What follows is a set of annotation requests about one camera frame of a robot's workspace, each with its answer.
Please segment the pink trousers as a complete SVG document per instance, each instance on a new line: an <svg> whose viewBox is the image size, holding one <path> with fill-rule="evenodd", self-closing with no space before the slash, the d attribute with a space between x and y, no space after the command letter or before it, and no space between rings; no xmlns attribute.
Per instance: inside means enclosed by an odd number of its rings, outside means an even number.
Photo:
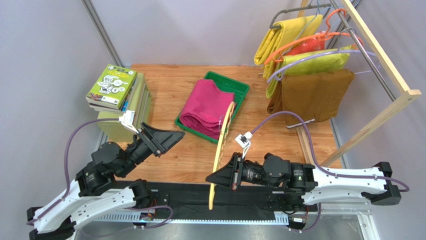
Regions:
<svg viewBox="0 0 426 240"><path fill-rule="evenodd" d="M180 122L212 139L218 139L235 94L220 90L212 79L199 79L180 113Z"/></svg>

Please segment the cream yellow hanger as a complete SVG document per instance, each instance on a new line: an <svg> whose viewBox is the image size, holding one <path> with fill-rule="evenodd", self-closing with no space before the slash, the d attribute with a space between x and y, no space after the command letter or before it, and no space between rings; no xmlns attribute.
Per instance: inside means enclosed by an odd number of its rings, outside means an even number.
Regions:
<svg viewBox="0 0 426 240"><path fill-rule="evenodd" d="M219 135L219 138L218 138L217 148L216 148L216 152L215 152L215 158L214 158L212 173L216 172L220 168L221 160L222 160L222 157L223 157L223 148L226 144L226 138L227 138L227 135L228 135L228 128L229 128L229 125L232 121L232 115L234 113L235 107L236 107L236 103L232 101L229 104L228 109L227 109L227 111L224 115L223 124L222 124L222 127L220 129L220 135ZM208 209L210 211L214 207L215 187L216 187L216 185L214 183L210 184L209 198L208 198Z"/></svg>

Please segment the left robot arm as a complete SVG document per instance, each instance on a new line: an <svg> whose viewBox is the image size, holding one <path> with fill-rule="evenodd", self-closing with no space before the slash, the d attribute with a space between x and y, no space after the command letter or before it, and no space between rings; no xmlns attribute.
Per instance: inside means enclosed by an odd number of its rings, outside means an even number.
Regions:
<svg viewBox="0 0 426 240"><path fill-rule="evenodd" d="M73 240L92 221L125 209L152 218L158 206L148 182L138 179L120 188L116 179L125 178L149 156L167 153L184 136L183 131L161 130L143 122L126 149L112 141L102 144L63 193L46 206L27 210L27 224L33 226L29 239Z"/></svg>

